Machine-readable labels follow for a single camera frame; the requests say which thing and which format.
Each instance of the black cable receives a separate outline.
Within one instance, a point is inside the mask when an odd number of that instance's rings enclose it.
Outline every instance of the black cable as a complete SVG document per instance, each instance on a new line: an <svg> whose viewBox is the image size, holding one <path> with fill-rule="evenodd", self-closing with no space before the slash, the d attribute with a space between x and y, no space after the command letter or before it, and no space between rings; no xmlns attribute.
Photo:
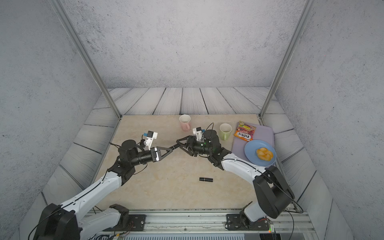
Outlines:
<svg viewBox="0 0 384 240"><path fill-rule="evenodd" d="M287 210L284 210L284 211L288 212L291 215L291 217L292 217L293 228L292 228L291 236L288 239L288 240L291 240L291 237L292 237L292 234L293 234L293 230L295 229L295 221L293 220L293 216L292 216L290 211L287 211Z"/></svg>
<svg viewBox="0 0 384 240"><path fill-rule="evenodd" d="M113 239L115 236L116 236L116 231L113 231L113 235L112 235L111 237L109 237L107 240L111 240L111 239Z"/></svg>
<svg viewBox="0 0 384 240"><path fill-rule="evenodd" d="M73 203L73 202L71 202L70 204L68 204L68 205L66 205L66 206L64 206L64 207L62 207L62 208L59 208L58 210L54 211L53 213L51 213L50 215L48 215L46 218L44 218L43 220L41 220L41 221L40 221L40 222L39 222L39 223L32 229L32 231L29 233L29 235L28 235L28 240L29 240L29 237L31 236L33 230L35 230L35 229L37 228L37 226L38 226L40 223L42 223L45 219L47 219L48 217L50 217L50 216L52 216L53 214L57 213L57 212L60 211L61 209L65 208L65 207L68 207L68 206L71 205L72 203Z"/></svg>
<svg viewBox="0 0 384 240"><path fill-rule="evenodd" d="M117 148L121 147L120 145L113 144L113 143L111 143L111 142L109 142L109 144L111 144L111 145L113 145L113 146L115 146L115 147L117 147Z"/></svg>
<svg viewBox="0 0 384 240"><path fill-rule="evenodd" d="M247 164L248 166L250 166L250 167L252 167L253 169L255 169L256 171L258 171L259 173L263 174L266 178L269 179L269 181L273 182L273 183L275 184L276 187L278 187L278 188L279 188L285 195L287 195L287 197L289 197L294 203L296 203L296 204L300 207L301 212L294 212L294 213L299 213L299 214L304 213L304 210L303 210L303 208L300 206L299 203L297 203L295 200L293 200L293 198L292 198L291 196L289 196L288 194L286 194L285 191L284 191L283 189L281 189L277 183L275 183L272 179L270 179L270 178L269 178L266 174L264 174L263 172L260 172L260 171L259 171L258 169L256 169L254 166L252 166L252 165L250 165L250 164L248 164L248 163L246 163L246 162L244 162L244 161L238 160L238 159L228 158L228 159L223 159L223 161L224 161L224 160L234 160L234 161L239 161L239 162L245 163L245 164Z"/></svg>
<svg viewBox="0 0 384 240"><path fill-rule="evenodd" d="M107 172L108 172L108 169L107 169L107 171L105 172L104 177L103 177L103 179L102 179L101 181L104 180L105 175L107 175ZM95 188L98 187L98 185L96 185L96 186L95 186L94 188L92 188L90 191L86 192L83 196L85 196L85 195L87 195L88 193L90 193L91 191L93 191ZM33 230L35 230L39 224L41 224L44 220L46 220L47 218L49 218L49 217L52 216L53 214L57 213L57 212L60 211L61 209L65 208L65 207L68 207L68 206L71 205L72 203L74 203L74 202L80 200L80 198L82 198L83 196L77 198L75 201L71 202L70 204L65 205L65 206L59 208L58 210L54 211L53 213L51 213L50 215L48 215L46 218L44 218L43 220L41 220L41 221L40 221L40 222L39 222L39 223L32 229L32 231L29 233L29 235L28 235L28 240L29 240L29 237L31 236Z"/></svg>
<svg viewBox="0 0 384 240"><path fill-rule="evenodd" d="M148 163L145 164L145 167L144 167L143 170L141 170L140 172L144 171L144 169L146 169L147 167L148 167Z"/></svg>
<svg viewBox="0 0 384 240"><path fill-rule="evenodd" d="M101 210L100 208L98 208L97 206L95 206L95 208L99 209L100 211L103 211L103 210Z"/></svg>
<svg viewBox="0 0 384 240"><path fill-rule="evenodd" d="M201 156L200 153L199 153L199 156ZM201 157L208 158L208 157L206 157L206 156L201 156Z"/></svg>
<svg viewBox="0 0 384 240"><path fill-rule="evenodd" d="M212 124L214 125L214 123L209 124L208 127L206 128L206 130L208 130L208 128L209 128Z"/></svg>

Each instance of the fox's candy bag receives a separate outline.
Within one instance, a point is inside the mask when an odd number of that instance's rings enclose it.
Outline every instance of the fox's candy bag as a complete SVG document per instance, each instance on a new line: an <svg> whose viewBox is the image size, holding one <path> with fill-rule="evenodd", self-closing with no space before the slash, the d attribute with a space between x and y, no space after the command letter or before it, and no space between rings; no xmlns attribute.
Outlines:
<svg viewBox="0 0 384 240"><path fill-rule="evenodd" d="M235 136L248 142L252 141L255 129L256 127L247 125L242 121L239 121L239 126L236 129Z"/></svg>

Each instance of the black bracket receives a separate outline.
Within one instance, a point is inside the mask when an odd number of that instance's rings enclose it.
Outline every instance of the black bracket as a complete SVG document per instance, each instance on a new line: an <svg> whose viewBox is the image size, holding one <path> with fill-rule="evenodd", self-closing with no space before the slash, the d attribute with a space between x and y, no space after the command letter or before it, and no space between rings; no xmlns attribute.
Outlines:
<svg viewBox="0 0 384 240"><path fill-rule="evenodd" d="M145 217L145 214L130 214L128 216L128 221L133 222L131 232L141 232L144 230Z"/></svg>
<svg viewBox="0 0 384 240"><path fill-rule="evenodd" d="M245 225L240 214L227 214L227 222L225 228L229 231L269 231L270 224L268 220L253 222L250 225Z"/></svg>

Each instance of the orange food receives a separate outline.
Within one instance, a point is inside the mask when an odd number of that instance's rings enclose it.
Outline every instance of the orange food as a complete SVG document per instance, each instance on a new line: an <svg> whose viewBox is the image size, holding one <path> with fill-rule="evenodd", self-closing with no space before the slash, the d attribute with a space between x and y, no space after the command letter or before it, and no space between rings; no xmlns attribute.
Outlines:
<svg viewBox="0 0 384 240"><path fill-rule="evenodd" d="M257 149L256 154L258 158L264 161L270 161L273 158L273 153L268 149L266 149L265 147Z"/></svg>

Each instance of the vertical metal pole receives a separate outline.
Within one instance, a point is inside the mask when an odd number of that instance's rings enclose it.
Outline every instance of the vertical metal pole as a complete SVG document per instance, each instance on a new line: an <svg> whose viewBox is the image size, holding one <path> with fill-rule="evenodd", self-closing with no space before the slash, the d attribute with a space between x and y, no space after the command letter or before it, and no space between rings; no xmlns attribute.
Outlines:
<svg viewBox="0 0 384 240"><path fill-rule="evenodd" d="M283 77L284 71L288 66L289 60L291 59L293 52L295 50L296 44L300 39L301 34L303 33L303 30L305 28L305 25L307 23L307 20L313 10L313 3L314 0L307 0L305 3L303 12L301 13L299 22L297 23L297 26L295 28L295 31L293 32L291 41L288 45L288 48L285 52L284 58L281 61L279 70L276 73L275 79L272 82L271 88L269 90L269 93L266 97L266 100L264 102L264 105L262 107L262 110L260 112L260 118L263 119L263 116L268 109L269 103L271 102L273 95L275 94L277 87L279 86L281 79Z"/></svg>
<svg viewBox="0 0 384 240"><path fill-rule="evenodd" d="M73 25L71 24L71 21L69 20L67 14L64 11L63 5L61 4L60 0L50 0L52 8L55 10L60 22L62 23L64 29L67 31L69 37L72 39L73 43L75 44L77 50L79 51L79 54L81 58L83 59L85 65L88 67L89 71L91 72L93 79L96 81L97 85L99 86L101 92L105 96L105 99L113 109L116 116L121 119L121 113L117 106L115 105L111 95L109 94L108 89L106 88L104 82L101 80L101 77L99 73L97 72L91 58L89 57L87 51L85 50L85 47L80 41L79 36L77 35L75 29L73 28Z"/></svg>

